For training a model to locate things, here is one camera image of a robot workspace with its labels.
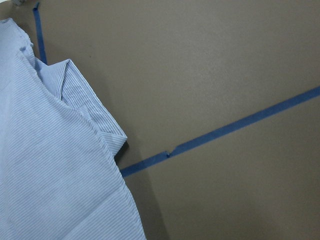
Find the light blue striped shirt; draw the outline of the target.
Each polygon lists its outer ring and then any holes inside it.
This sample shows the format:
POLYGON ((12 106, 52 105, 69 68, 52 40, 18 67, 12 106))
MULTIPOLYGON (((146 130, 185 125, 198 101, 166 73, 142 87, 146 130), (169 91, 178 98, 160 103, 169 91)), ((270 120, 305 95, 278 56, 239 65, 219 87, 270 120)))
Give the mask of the light blue striped shirt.
POLYGON ((44 64, 0 22, 1 239, 145 239, 114 160, 126 140, 71 60, 44 64))

